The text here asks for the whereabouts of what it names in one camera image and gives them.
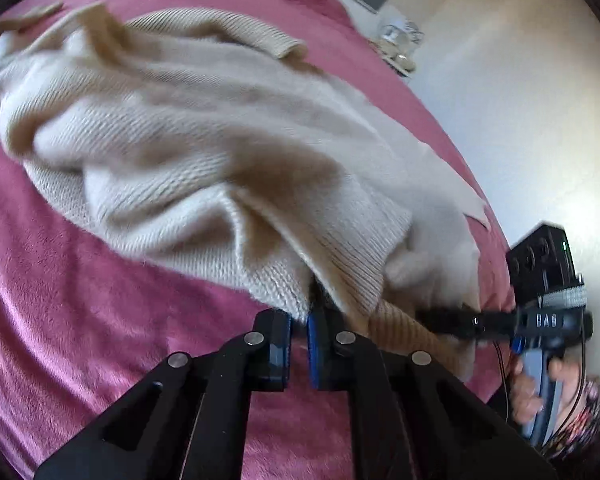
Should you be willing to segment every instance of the pink bedspread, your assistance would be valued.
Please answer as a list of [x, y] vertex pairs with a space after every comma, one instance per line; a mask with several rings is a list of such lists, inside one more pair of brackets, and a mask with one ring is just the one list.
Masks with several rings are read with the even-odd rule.
[[[56, 0], [26, 0], [21, 14]], [[62, 0], [67, 9], [97, 0]], [[103, 0], [127, 19], [165, 7], [251, 14], [302, 38], [309, 61], [362, 90], [482, 193], [450, 139], [411, 91], [345, 25], [285, 0]], [[470, 220], [484, 308], [509, 306], [507, 245]], [[0, 148], [0, 449], [25, 478], [167, 354], [199, 355], [248, 330], [264, 306], [247, 295], [125, 260], [51, 211]], [[244, 478], [351, 478], [344, 395], [311, 390], [295, 348], [286, 394], [253, 398]], [[469, 384], [500, 384], [493, 348]]]

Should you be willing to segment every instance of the silver bolt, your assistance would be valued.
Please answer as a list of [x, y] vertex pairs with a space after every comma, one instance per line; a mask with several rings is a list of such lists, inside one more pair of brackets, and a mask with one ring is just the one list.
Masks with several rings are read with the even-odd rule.
[[186, 354], [177, 352], [175, 354], [171, 354], [167, 362], [171, 368], [181, 368], [189, 362], [189, 358]]
[[427, 366], [431, 362], [431, 356], [422, 350], [411, 354], [411, 360], [418, 366]]
[[336, 334], [336, 341], [341, 345], [350, 345], [356, 340], [356, 335], [353, 332], [343, 330]]
[[255, 346], [264, 341], [264, 336], [260, 332], [249, 332], [244, 335], [244, 342], [247, 345]]

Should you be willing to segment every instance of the hand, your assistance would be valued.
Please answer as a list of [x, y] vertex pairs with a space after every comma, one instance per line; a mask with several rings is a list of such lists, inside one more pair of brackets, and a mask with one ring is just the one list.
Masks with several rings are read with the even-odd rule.
[[[517, 358], [512, 365], [511, 406], [512, 417], [518, 424], [531, 422], [536, 413], [543, 409], [542, 399], [536, 396], [535, 381], [522, 371], [522, 359]], [[562, 397], [556, 421], [557, 429], [571, 411], [580, 384], [580, 363], [552, 359], [549, 363], [549, 377], [562, 382]]]

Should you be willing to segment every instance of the beige knit sweater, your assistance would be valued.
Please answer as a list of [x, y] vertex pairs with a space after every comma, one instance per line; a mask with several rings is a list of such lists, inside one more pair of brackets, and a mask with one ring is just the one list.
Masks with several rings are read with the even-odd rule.
[[0, 139], [53, 208], [121, 254], [300, 320], [315, 276], [357, 332], [470, 374], [470, 346], [408, 315], [478, 307], [463, 214], [487, 225], [426, 144], [248, 16], [168, 9], [123, 25], [95, 5], [33, 42], [18, 33], [56, 10], [0, 23]]

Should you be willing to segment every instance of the black cable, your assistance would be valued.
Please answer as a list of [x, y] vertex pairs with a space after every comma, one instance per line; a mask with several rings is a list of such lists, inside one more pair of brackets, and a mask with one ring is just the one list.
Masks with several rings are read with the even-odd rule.
[[[566, 427], [567, 423], [569, 422], [569, 419], [571, 418], [573, 413], [576, 411], [578, 404], [580, 403], [580, 398], [582, 397], [582, 393], [584, 391], [584, 379], [585, 379], [584, 370], [585, 370], [585, 366], [586, 366], [586, 357], [587, 357], [587, 353], [586, 353], [587, 346], [585, 345], [584, 330], [582, 331], [582, 334], [581, 334], [581, 343], [582, 343], [582, 364], [580, 365], [580, 373], [579, 373], [580, 384], [578, 385], [578, 395], [576, 396], [576, 401], [573, 403], [573, 406], [571, 407], [571, 410], [569, 411], [569, 415], [567, 415], [567, 417], [564, 419], [564, 421], [562, 422], [562, 424], [560, 425], [558, 430], [554, 431], [554, 435], [560, 433]], [[547, 440], [546, 443], [544, 444], [544, 446], [542, 446], [542, 449], [541, 449], [542, 453], [544, 453], [547, 450], [550, 442], [551, 442], [551, 439]]]
[[507, 405], [507, 416], [504, 421], [509, 422], [509, 393], [507, 391], [507, 375], [504, 371], [504, 359], [502, 358], [502, 350], [500, 350], [500, 346], [493, 341], [493, 347], [496, 349], [496, 354], [498, 354], [498, 364], [500, 365], [500, 376], [502, 377], [502, 388], [504, 389], [504, 398]]

